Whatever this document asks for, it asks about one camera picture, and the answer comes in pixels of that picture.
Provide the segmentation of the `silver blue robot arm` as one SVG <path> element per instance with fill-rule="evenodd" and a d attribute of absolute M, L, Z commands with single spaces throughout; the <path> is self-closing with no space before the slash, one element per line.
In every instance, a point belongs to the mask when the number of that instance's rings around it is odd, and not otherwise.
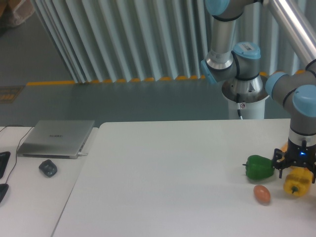
<path fill-rule="evenodd" d="M 223 82 L 222 94 L 234 103 L 234 116 L 243 119 L 241 105 L 253 106 L 271 97 L 290 113 L 288 149 L 275 149 L 273 167 L 279 172 L 296 166 L 316 171 L 316 34 L 292 0 L 264 0 L 305 70 L 298 75 L 259 74 L 260 48 L 251 42 L 233 44 L 236 20 L 249 0 L 207 0 L 213 16 L 210 51 L 201 61 L 201 70 L 210 83 Z"/>

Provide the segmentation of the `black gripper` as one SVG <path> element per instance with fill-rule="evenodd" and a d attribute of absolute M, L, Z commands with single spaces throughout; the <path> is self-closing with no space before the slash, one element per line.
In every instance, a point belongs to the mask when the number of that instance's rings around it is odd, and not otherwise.
<path fill-rule="evenodd" d="M 312 173 L 312 183 L 316 181 L 316 146 L 308 146 L 303 140 L 299 145 L 288 140 L 287 151 L 274 149 L 272 167 L 279 171 L 282 178 L 283 170 L 290 166 L 304 167 Z"/>

